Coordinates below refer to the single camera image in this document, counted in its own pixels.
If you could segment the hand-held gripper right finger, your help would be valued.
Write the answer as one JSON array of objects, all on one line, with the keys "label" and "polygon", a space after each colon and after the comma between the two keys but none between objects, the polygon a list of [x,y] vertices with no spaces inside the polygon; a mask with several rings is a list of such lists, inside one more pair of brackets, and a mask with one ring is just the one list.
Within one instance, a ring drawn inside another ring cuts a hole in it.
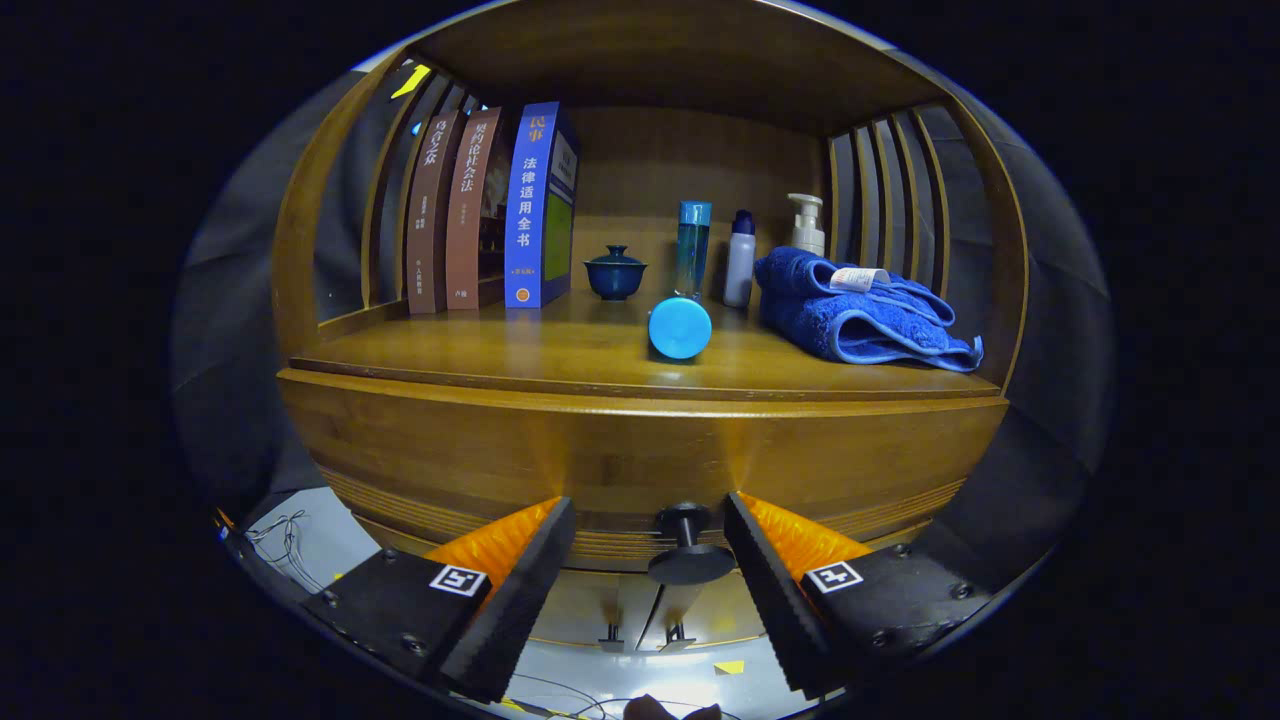
[{"label": "hand-held gripper right finger", "polygon": [[870,550],[741,492],[724,498],[724,536],[788,687],[809,700],[904,670],[993,598],[915,544]]}]

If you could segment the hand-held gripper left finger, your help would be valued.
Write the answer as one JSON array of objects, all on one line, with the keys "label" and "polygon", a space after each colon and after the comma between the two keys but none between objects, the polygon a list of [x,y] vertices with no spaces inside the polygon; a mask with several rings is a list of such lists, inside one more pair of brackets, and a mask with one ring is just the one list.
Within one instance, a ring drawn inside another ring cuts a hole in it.
[{"label": "hand-held gripper left finger", "polygon": [[411,682],[493,703],[506,694],[575,538],[559,496],[428,553],[385,548],[305,611]]}]

